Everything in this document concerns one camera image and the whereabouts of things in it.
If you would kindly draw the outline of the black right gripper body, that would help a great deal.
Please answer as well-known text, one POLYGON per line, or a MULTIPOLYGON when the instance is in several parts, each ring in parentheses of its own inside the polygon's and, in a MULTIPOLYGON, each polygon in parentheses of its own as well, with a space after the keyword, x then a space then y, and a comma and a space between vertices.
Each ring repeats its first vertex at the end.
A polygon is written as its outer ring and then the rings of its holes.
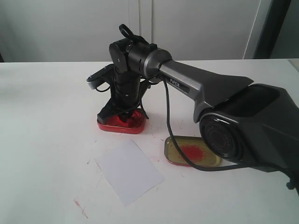
POLYGON ((141 105, 146 90, 150 87, 148 81, 141 81, 140 75, 134 72, 119 74, 116 70, 100 70, 101 82, 110 86, 111 97, 97 115, 100 123, 106 123, 116 115, 121 121, 128 122, 133 112, 141 105))

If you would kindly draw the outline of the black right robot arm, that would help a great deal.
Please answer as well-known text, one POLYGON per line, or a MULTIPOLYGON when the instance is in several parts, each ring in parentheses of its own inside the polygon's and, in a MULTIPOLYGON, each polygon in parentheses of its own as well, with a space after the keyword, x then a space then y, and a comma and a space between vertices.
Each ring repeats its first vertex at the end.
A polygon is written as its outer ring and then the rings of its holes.
POLYGON ((163 82, 194 102, 193 120, 205 144, 231 161, 222 170, 255 168, 280 171, 287 188, 299 187, 299 109, 287 90, 256 84, 248 77, 228 76, 192 67, 140 37, 109 46, 112 63, 100 71, 110 85, 111 98, 98 122, 131 116, 144 92, 163 82))

